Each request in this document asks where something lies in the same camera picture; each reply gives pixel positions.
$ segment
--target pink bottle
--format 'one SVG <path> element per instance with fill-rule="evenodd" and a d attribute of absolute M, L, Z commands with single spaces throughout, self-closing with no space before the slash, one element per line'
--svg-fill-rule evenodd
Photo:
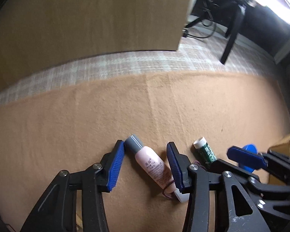
<path fill-rule="evenodd" d="M 125 140 L 125 147 L 135 154 L 136 161 L 162 189 L 165 189 L 165 193 L 177 190 L 170 168 L 154 150 L 144 146 L 135 135 Z"/>

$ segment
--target white cap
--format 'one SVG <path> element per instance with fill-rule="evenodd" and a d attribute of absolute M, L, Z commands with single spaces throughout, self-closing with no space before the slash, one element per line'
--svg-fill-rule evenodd
<path fill-rule="evenodd" d="M 204 137 L 202 137 L 202 138 L 199 138 L 198 140 L 196 140 L 193 143 L 193 146 L 195 149 L 198 149 L 198 148 L 205 146 L 206 143 L 207 143 L 206 139 Z"/>
<path fill-rule="evenodd" d="M 182 194 L 178 188 L 173 193 L 181 203 L 189 200 L 189 194 Z"/>

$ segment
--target ribbed blue pad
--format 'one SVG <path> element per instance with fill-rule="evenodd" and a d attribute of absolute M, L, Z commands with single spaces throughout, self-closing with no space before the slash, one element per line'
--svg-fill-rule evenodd
<path fill-rule="evenodd" d="M 168 157 L 168 161 L 169 161 L 170 168 L 172 171 L 175 186 L 179 189 L 180 192 L 182 192 L 182 190 L 184 189 L 183 175 L 179 168 L 177 160 L 175 158 L 174 152 L 169 143 L 166 145 L 166 155 Z"/>
<path fill-rule="evenodd" d="M 116 182 L 118 179 L 119 171 L 121 168 L 122 160 L 124 159 L 125 150 L 124 150 L 124 142 L 122 141 L 119 145 L 119 148 L 117 150 L 117 154 L 113 160 L 113 163 L 111 165 L 111 168 L 109 170 L 108 174 L 108 184 L 106 187 L 109 191 L 113 189 L 113 187 L 116 186 Z"/>
<path fill-rule="evenodd" d="M 256 170 L 260 168 L 266 169 L 268 166 L 262 155 L 253 154 L 238 147 L 230 147 L 227 151 L 227 157 L 232 161 Z"/>

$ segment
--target gray bottle cap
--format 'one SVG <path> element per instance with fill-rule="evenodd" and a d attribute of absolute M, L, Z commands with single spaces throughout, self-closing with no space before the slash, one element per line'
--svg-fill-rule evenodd
<path fill-rule="evenodd" d="M 144 145 L 143 143 L 139 140 L 139 138 L 132 134 L 130 137 L 128 137 L 125 140 L 125 147 L 130 149 L 132 153 L 136 154 L 138 151 L 140 151 Z"/>

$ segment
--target silver bolt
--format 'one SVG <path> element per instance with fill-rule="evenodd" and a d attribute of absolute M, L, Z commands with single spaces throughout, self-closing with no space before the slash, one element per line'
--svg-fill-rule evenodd
<path fill-rule="evenodd" d="M 59 172 L 59 175 L 60 175 L 61 177 L 65 177 L 65 176 L 67 176 L 67 174 L 68 174 L 68 171 L 67 171 L 67 170 L 61 170 L 61 171 Z"/>
<path fill-rule="evenodd" d="M 101 163 L 95 163 L 92 165 L 93 169 L 100 169 L 102 167 Z"/>
<path fill-rule="evenodd" d="M 227 178 L 230 178 L 232 176 L 232 173 L 230 171 L 224 171 L 223 175 L 226 176 Z"/>
<path fill-rule="evenodd" d="M 191 164 L 190 166 L 189 166 L 189 168 L 191 169 L 191 170 L 198 170 L 199 169 L 199 166 L 198 165 L 196 165 L 196 164 Z"/>
<path fill-rule="evenodd" d="M 264 201 L 262 201 L 262 200 L 258 200 L 258 201 L 257 201 L 257 206 L 258 206 L 259 208 L 263 208 L 264 205 L 265 205 L 265 202 L 264 202 Z"/>
<path fill-rule="evenodd" d="M 249 177 L 249 180 L 250 180 L 251 183 L 256 183 L 256 179 L 251 177 L 251 176 Z"/>

